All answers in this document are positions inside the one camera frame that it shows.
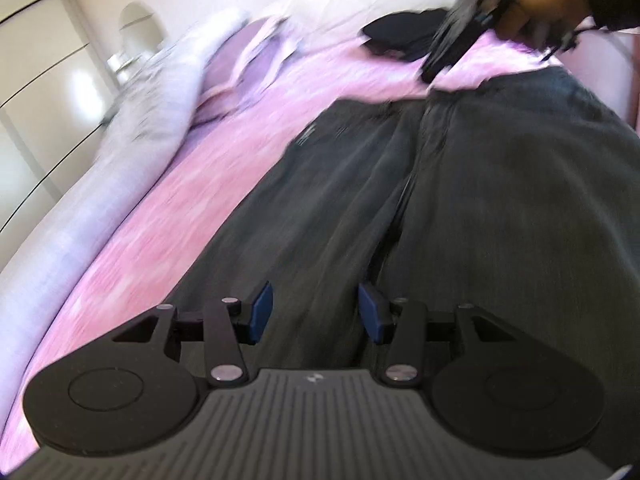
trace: black trousers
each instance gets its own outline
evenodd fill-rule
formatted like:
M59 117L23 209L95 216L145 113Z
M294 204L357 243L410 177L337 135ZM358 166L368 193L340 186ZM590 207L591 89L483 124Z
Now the black trousers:
M592 451L612 466L640 457L640 140L560 68L336 102L167 301L197 310L269 279L253 370L375 367L356 287L393 221L376 266L388 297L482 306L583 363L607 389Z

